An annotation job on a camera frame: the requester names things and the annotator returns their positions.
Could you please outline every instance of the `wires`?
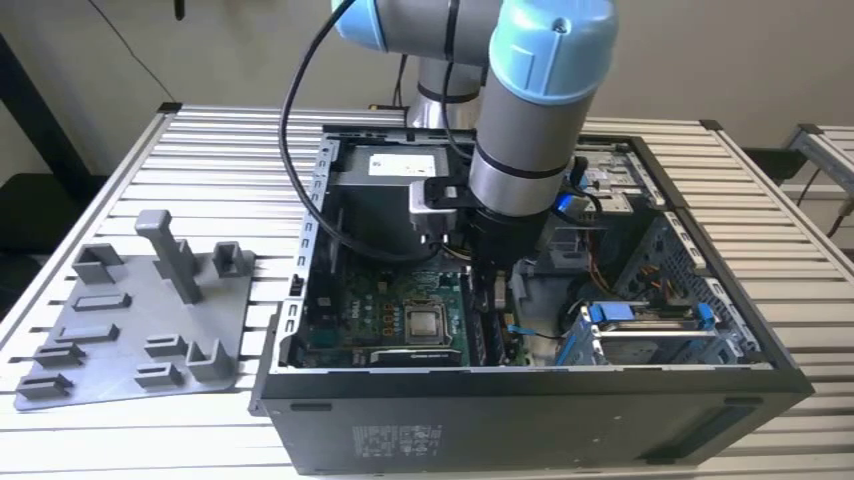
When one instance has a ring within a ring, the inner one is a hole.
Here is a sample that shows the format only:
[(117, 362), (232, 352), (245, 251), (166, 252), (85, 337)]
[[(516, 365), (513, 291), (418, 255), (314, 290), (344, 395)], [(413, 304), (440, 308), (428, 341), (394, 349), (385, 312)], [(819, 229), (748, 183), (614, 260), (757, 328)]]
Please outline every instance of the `wires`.
[(827, 238), (832, 238), (832, 236), (836, 234), (836, 230), (839, 230), (839, 227), (841, 226), (841, 220), (844, 220), (844, 216), (839, 215), (832, 222), (829, 230), (827, 231)]
[(401, 92), (401, 84), (402, 84), (402, 72), (405, 72), (405, 62), (408, 60), (408, 55), (400, 55), (400, 65), (397, 66), (397, 82), (394, 83), (394, 91), (390, 94), (390, 106), (392, 107), (402, 107), (402, 92)]
[(506, 331), (509, 333), (516, 333), (518, 335), (529, 335), (533, 337), (544, 338), (546, 340), (562, 340), (562, 337), (553, 336), (553, 335), (544, 335), (538, 333), (536, 330), (532, 330), (529, 328), (521, 328), (517, 325), (506, 325)]
[(815, 168), (815, 173), (812, 173), (812, 176), (807, 180), (805, 185), (803, 186), (803, 190), (800, 191), (800, 196), (797, 197), (797, 201), (795, 202), (796, 206), (800, 206), (800, 202), (803, 202), (803, 197), (805, 197), (805, 192), (809, 190), (809, 187), (812, 186), (812, 182), (815, 181), (815, 178), (817, 177), (819, 173), (821, 173), (821, 169)]
[(290, 116), (290, 110), (293, 108), (293, 101), (296, 100), (296, 92), (298, 91), (298, 85), (302, 81), (302, 77), (305, 76), (305, 70), (308, 69), (308, 64), (310, 63), (310, 59), (322, 43), (322, 39), (332, 30), (332, 27), (337, 23), (337, 20), (341, 18), (341, 15), (353, 4), (354, 0), (344, 0), (332, 15), (326, 19), (322, 27), (317, 31), (314, 38), (310, 41), (310, 45), (302, 54), (302, 59), (300, 61), (298, 67), (296, 69), (296, 74), (293, 75), (293, 80), (290, 81), (290, 86), (288, 88), (288, 93), (284, 99), (284, 104), (281, 106), (281, 117), (278, 119), (278, 148), (281, 150), (281, 163), (284, 164), (284, 171), (288, 174), (288, 178), (290, 180), (290, 185), (293, 186), (293, 190), (296, 191), (296, 196), (298, 197), (300, 202), (305, 206), (305, 210), (314, 217), (317, 223), (322, 230), (325, 230), (329, 237), (337, 240), (344, 246), (346, 246), (356, 254), (370, 258), (382, 263), (417, 263), (425, 260), (429, 260), (438, 253), (438, 245), (430, 245), (429, 251), (417, 255), (398, 255), (389, 252), (384, 252), (364, 242), (356, 240), (350, 236), (345, 235), (342, 232), (337, 230), (337, 227), (329, 222), (320, 213), (316, 205), (310, 201), (308, 197), (308, 193), (305, 192), (305, 187), (302, 186), (302, 182), (298, 180), (298, 175), (296, 173), (296, 168), (293, 167), (293, 159), (290, 158), (290, 152), (288, 150), (288, 119)]
[(592, 231), (586, 230), (585, 232), (586, 239), (586, 269), (589, 270), (589, 279), (592, 280), (593, 285), (601, 290), (601, 292), (608, 295), (623, 298), (613, 290), (610, 290), (610, 286), (608, 285), (608, 281), (604, 279), (601, 272), (598, 271), (598, 265), (596, 264), (596, 243), (592, 235)]
[(456, 153), (456, 155), (458, 155), (464, 160), (470, 160), (470, 155), (462, 152), (458, 148), (458, 144), (450, 134), (450, 122), (448, 122), (448, 83), (450, 83), (452, 71), (453, 62), (448, 62), (448, 67), (444, 69), (444, 80), (441, 81), (441, 123), (444, 123), (444, 134), (448, 136), (450, 150), (453, 150), (453, 153)]
[(138, 59), (138, 57), (135, 56), (135, 53), (133, 53), (133, 49), (130, 48), (130, 45), (127, 44), (126, 40), (123, 39), (123, 36), (118, 32), (118, 29), (115, 28), (115, 26), (109, 21), (109, 18), (106, 17), (106, 14), (103, 13), (103, 11), (99, 9), (97, 4), (94, 3), (94, 0), (86, 0), (86, 2), (89, 2), (89, 5), (91, 5), (91, 8), (97, 11), (98, 15), (103, 19), (103, 22), (106, 22), (106, 25), (109, 25), (109, 28), (111, 29), (111, 31), (114, 32), (115, 36), (118, 37), (118, 40), (121, 40), (121, 43), (123, 44), (123, 48), (126, 48), (127, 52), (130, 53), (130, 57), (133, 57), (133, 60), (135, 60), (135, 63), (138, 63), (139, 67), (142, 67), (145, 72), (147, 72), (147, 76), (151, 78), (151, 80), (154, 82), (157, 82), (157, 85), (159, 85), (159, 88), (162, 89), (162, 92), (165, 93), (165, 96), (169, 97), (169, 100), (175, 102), (177, 100), (174, 100), (174, 96), (171, 96), (171, 93), (169, 92), (169, 89), (165, 88), (165, 85), (162, 85), (162, 82), (159, 81), (157, 76), (153, 74), (150, 69), (145, 66), (145, 63)]
[(444, 250), (446, 254), (450, 255), (457, 260), (470, 263), (470, 254), (466, 251), (464, 252), (464, 251), (453, 250), (446, 245), (441, 245), (441, 250)]

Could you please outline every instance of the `blue clip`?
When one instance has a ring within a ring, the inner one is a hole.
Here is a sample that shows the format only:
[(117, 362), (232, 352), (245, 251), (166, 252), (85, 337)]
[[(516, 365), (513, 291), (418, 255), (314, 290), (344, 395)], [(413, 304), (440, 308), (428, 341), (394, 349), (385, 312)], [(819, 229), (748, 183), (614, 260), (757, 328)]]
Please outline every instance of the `blue clip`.
[(601, 311), (601, 305), (597, 303), (586, 309), (589, 312), (589, 321), (592, 323), (598, 323), (604, 321), (604, 312)]
[(565, 357), (569, 355), (569, 350), (572, 350), (572, 345), (574, 345), (574, 335), (572, 335), (565, 343), (562, 344), (562, 348), (560, 349), (560, 356), (557, 357), (557, 361), (554, 362), (554, 366), (562, 366), (565, 362)]
[(699, 329), (711, 330), (715, 327), (715, 312), (707, 303), (696, 304), (696, 315), (699, 316)]

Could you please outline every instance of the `slotted metal surface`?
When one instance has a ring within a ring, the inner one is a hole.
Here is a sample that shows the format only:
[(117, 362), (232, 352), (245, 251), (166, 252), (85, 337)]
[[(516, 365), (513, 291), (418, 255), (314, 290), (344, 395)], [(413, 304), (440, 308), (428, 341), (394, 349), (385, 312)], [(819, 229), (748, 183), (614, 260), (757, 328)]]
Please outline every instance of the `slotted metal surface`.
[[(264, 328), (285, 296), (302, 209), (276, 149), (269, 109), (191, 107), (159, 115), (71, 230), (21, 302), (0, 323), (0, 471), (62, 478), (290, 478), (265, 419), (245, 412)], [(298, 111), (289, 133), (306, 178), (324, 123), (398, 125), (400, 114)], [(644, 138), (729, 268), (813, 382), (816, 395), (696, 470), (585, 476), (841, 479), (854, 476), (854, 277), (851, 266), (721, 133), (693, 121), (589, 119), (588, 133)], [(237, 391), (18, 414), (17, 379), (73, 285), (81, 243), (150, 254), (134, 236), (141, 209), (167, 208), (194, 251), (236, 239), (260, 255), (241, 346)], [(9, 452), (25, 454), (9, 455)], [(565, 478), (582, 472), (482, 473), (466, 478)], [(457, 478), (438, 475), (430, 478)]]

